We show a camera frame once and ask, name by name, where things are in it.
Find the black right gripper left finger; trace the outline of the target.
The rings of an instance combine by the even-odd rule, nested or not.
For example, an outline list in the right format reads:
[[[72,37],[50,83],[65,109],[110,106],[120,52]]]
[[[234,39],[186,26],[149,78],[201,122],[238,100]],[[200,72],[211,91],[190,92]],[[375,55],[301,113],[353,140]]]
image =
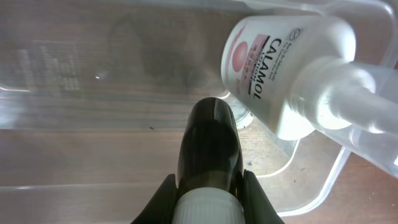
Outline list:
[[[171,224],[177,196],[175,174],[169,174],[131,224]]]

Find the dark brown syrup bottle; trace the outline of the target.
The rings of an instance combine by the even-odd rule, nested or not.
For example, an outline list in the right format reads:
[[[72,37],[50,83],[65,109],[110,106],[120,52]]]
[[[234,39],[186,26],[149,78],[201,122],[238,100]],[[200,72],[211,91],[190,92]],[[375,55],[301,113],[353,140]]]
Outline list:
[[[193,107],[178,159],[173,223],[244,223],[243,158],[233,112],[208,97]]]

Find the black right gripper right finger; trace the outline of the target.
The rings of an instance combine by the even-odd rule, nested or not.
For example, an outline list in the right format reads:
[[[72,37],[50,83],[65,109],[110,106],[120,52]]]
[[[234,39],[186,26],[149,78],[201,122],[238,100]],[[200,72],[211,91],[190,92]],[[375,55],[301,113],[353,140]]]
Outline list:
[[[257,177],[249,170],[244,171],[241,201],[246,224],[284,224]]]

